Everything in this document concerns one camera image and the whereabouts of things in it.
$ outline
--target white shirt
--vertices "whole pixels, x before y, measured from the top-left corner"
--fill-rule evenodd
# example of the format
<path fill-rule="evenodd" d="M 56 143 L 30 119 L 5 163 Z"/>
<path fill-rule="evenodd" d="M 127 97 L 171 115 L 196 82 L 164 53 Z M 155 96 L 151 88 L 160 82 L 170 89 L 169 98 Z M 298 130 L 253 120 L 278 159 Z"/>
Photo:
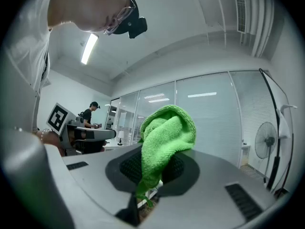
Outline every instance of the white shirt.
<path fill-rule="evenodd" d="M 32 131 L 36 126 L 41 80 L 50 31 L 50 0 L 27 0 L 8 31 L 0 49 L 1 127 Z"/>

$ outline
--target bracelet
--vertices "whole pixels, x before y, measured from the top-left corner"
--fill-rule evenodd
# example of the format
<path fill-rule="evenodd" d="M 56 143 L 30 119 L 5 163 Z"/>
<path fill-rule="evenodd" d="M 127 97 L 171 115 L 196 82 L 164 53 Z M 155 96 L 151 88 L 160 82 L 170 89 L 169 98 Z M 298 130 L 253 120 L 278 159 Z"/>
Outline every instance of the bracelet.
<path fill-rule="evenodd" d="M 44 129 L 43 131 L 42 131 L 42 134 L 41 134 L 41 141 L 43 140 L 43 136 L 44 136 L 44 134 L 46 133 L 46 132 L 49 132 L 50 130 L 49 129 Z"/>

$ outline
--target black cap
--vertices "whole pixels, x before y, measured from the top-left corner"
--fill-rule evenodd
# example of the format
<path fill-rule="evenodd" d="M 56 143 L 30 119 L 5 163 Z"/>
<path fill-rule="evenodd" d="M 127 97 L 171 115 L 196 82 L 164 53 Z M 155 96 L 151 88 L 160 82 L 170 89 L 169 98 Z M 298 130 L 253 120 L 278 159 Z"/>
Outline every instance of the black cap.
<path fill-rule="evenodd" d="M 94 106 L 94 107 L 100 109 L 99 104 L 98 104 L 97 102 L 92 102 L 92 103 L 90 104 L 90 107 L 91 107 L 91 106 Z"/>
<path fill-rule="evenodd" d="M 136 36 L 147 31 L 146 19 L 139 18 L 139 8 L 135 0 L 132 0 L 136 8 L 134 11 L 119 25 L 113 34 L 123 34 L 128 32 L 129 38 Z"/>

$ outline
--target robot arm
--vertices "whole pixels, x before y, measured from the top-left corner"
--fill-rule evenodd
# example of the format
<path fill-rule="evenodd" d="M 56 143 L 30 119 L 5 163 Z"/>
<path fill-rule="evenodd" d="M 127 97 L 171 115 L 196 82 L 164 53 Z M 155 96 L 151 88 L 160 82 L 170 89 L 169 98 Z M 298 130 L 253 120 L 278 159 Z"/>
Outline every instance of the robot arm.
<path fill-rule="evenodd" d="M 56 103 L 51 111 L 47 125 L 60 136 L 63 148 L 69 151 L 71 155 L 80 152 L 83 154 L 85 149 L 87 153 L 91 153 L 90 150 L 94 153 L 94 150 L 98 150 L 98 147 L 101 149 L 104 140 L 116 136 L 114 130 L 86 128 L 83 117 L 75 116 L 59 103 Z"/>

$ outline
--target glasses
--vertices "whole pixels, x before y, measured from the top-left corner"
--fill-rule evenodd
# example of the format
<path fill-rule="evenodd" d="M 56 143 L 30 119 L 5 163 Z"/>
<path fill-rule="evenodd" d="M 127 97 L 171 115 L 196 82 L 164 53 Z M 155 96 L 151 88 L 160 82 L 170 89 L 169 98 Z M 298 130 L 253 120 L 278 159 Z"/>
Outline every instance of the glasses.
<path fill-rule="evenodd" d="M 115 30 L 119 27 L 119 25 L 126 19 L 128 18 L 129 15 L 134 11 L 136 8 L 135 4 L 133 3 L 132 0 L 130 0 L 131 7 L 124 7 L 121 9 L 121 11 L 118 13 L 116 16 L 116 20 L 118 21 L 118 24 L 114 27 L 108 26 L 108 28 L 104 31 L 104 34 L 106 35 L 111 35 L 112 33 L 115 32 Z"/>

